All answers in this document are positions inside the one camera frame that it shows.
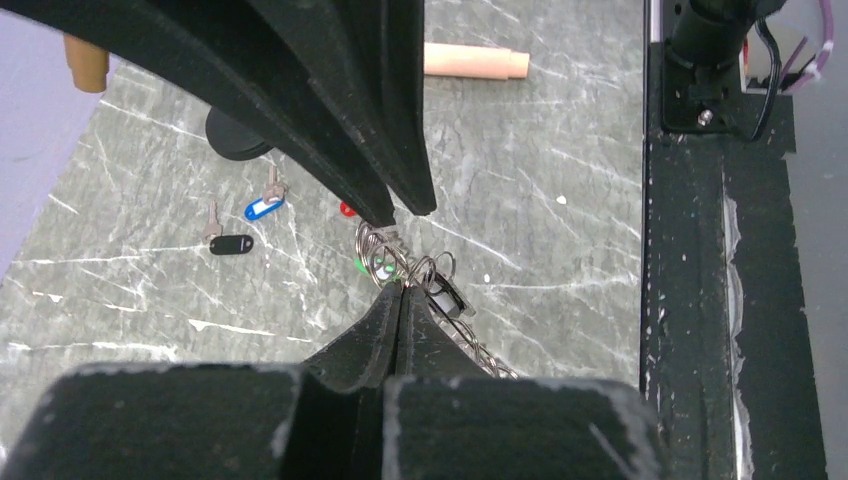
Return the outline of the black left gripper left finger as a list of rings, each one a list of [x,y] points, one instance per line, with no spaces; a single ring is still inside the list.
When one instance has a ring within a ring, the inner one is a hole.
[[[391,479],[383,383],[402,306],[385,287],[309,361],[92,363],[42,395],[5,479]]]

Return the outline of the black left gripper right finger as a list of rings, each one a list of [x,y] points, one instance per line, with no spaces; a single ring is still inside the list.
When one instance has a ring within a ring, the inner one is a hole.
[[[383,390],[385,479],[663,479],[654,410],[608,379],[406,369]]]

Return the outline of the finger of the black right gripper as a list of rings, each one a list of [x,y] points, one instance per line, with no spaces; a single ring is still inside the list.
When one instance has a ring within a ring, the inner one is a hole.
[[[423,132],[421,1],[254,1],[252,8],[308,73],[308,85],[356,151],[339,165],[361,216],[391,216],[391,198],[437,207]]]
[[[374,226],[394,224],[365,137],[343,128],[309,75],[240,1],[4,1],[2,9],[130,61],[294,159]]]

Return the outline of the metal disc with keyrings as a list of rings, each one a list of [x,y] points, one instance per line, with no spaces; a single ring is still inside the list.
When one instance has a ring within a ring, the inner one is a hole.
[[[381,258],[385,264],[395,267],[398,277],[393,281],[378,282],[374,275],[369,275],[379,287],[391,282],[399,282],[405,287],[415,287],[424,296],[425,311],[430,314],[438,330],[447,335],[449,343],[471,359],[478,367],[495,378],[517,379],[519,374],[497,358],[474,333],[469,319],[462,316],[450,319],[430,306],[428,301],[428,286],[430,275],[438,272],[454,283],[457,268],[455,256],[449,251],[443,251],[435,256],[415,256],[402,240],[394,226],[378,228],[366,221],[361,221],[356,229],[355,240],[356,258],[370,265],[372,272],[375,258]]]

